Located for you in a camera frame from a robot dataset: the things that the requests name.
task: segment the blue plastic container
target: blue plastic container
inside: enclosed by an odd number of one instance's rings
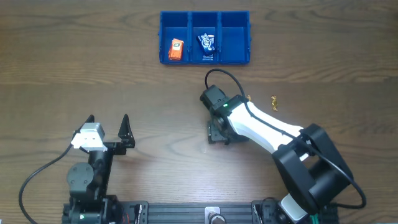
[[[197,36],[215,36],[213,59],[203,58]],[[184,41],[181,60],[169,60],[172,39]],[[250,13],[168,12],[160,13],[159,60],[163,64],[245,64],[250,62]]]

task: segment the gold wrapped candy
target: gold wrapped candy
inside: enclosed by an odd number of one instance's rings
[[[275,95],[272,95],[272,96],[271,96],[271,99],[272,99],[272,109],[273,109],[274,111],[278,111],[278,109],[277,109],[277,107],[278,107],[278,102],[276,102],[276,96],[275,96]]]

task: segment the wood grain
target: wood grain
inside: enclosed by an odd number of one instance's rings
[[[109,194],[149,202],[283,197],[271,156],[253,142],[208,145],[198,98],[209,66],[159,63],[162,10],[250,10],[251,63],[236,74],[253,102],[291,124],[323,126],[368,197],[341,223],[398,221],[398,2],[0,1],[0,219],[27,223],[19,187],[57,157],[89,114],[117,139],[124,113],[137,147],[115,157]],[[209,80],[230,95],[232,81]],[[271,95],[279,112],[271,110]],[[71,151],[35,177],[24,203],[60,223]],[[348,187],[336,198],[359,203]]]

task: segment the wooden tabletop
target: wooden tabletop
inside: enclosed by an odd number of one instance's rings
[[[60,0],[0,2],[0,219],[27,223],[19,188],[96,116],[117,140],[130,116],[136,148],[114,158],[109,194],[148,202],[251,202],[287,191],[255,143],[209,145],[199,101],[217,66],[159,63],[160,11],[250,10],[245,66],[222,66],[263,111],[325,128],[368,198],[341,223],[398,221],[398,2],[322,0]],[[238,93],[215,73],[229,95]],[[271,108],[277,95],[279,111]],[[60,223],[71,151],[26,187],[39,223]],[[351,186],[335,201],[360,203]]]

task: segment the black cable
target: black cable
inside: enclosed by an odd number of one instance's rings
[[[206,85],[206,89],[209,88],[208,84],[207,84],[207,78],[209,76],[209,74],[211,72],[223,72],[227,75],[229,75],[237,84],[239,90],[241,91],[241,94],[243,97],[246,97],[246,94],[244,93],[243,87],[240,84],[240,82],[235,78],[234,75],[232,75],[231,73],[227,72],[226,70],[220,69],[220,68],[214,68],[211,69],[210,71],[207,72],[206,77],[205,77],[205,85]],[[249,109],[248,103],[247,101],[244,101],[244,106],[246,107],[246,110],[248,111],[248,113],[250,114],[250,116],[252,116],[254,119],[260,121],[262,124],[265,124],[266,126],[272,128],[275,131],[280,132],[283,135],[286,135],[290,138],[292,138],[293,140],[297,141],[299,144],[301,144],[303,147],[307,148],[310,152],[316,154],[320,159],[324,160],[326,163],[328,163],[330,166],[332,166],[334,169],[336,169],[341,175],[344,176],[344,178],[354,186],[354,188],[356,189],[356,191],[359,193],[359,196],[361,196],[361,200],[362,200],[362,204],[361,205],[345,205],[345,204],[340,204],[340,203],[334,203],[334,205],[341,207],[341,208],[349,208],[349,209],[360,209],[360,208],[364,208],[366,206],[366,196],[364,194],[364,192],[362,191],[361,187],[349,176],[346,174],[346,172],[344,172],[343,170],[341,170],[336,164],[334,164],[332,161],[330,161],[329,159],[327,159],[325,156],[323,156],[318,150],[314,149],[311,145],[303,142],[301,139],[287,133],[286,131],[279,129],[265,121],[263,121],[262,119],[258,118],[256,115],[253,114],[253,112],[251,112],[251,110]]]
[[[39,169],[37,169],[35,172],[33,172],[33,174],[31,174],[26,180],[25,182],[22,184],[21,189],[19,190],[19,195],[18,195],[18,202],[19,202],[19,207],[21,208],[21,211],[23,212],[23,214],[25,215],[25,217],[32,223],[32,224],[37,224],[37,222],[35,222],[35,220],[33,220],[32,217],[30,217],[30,215],[26,212],[24,204],[22,203],[22,194],[24,193],[24,189],[27,185],[27,183],[32,180],[32,178],[34,176],[36,176],[39,172],[43,171],[45,168],[51,166],[52,164],[54,164],[55,162],[59,161],[60,159],[62,159],[63,156],[65,156],[70,148],[72,147],[72,144],[69,144],[69,146],[67,147],[67,150],[65,150],[65,152],[63,152],[60,156],[58,156],[56,159],[54,159],[53,161],[49,162],[48,164],[40,167]]]

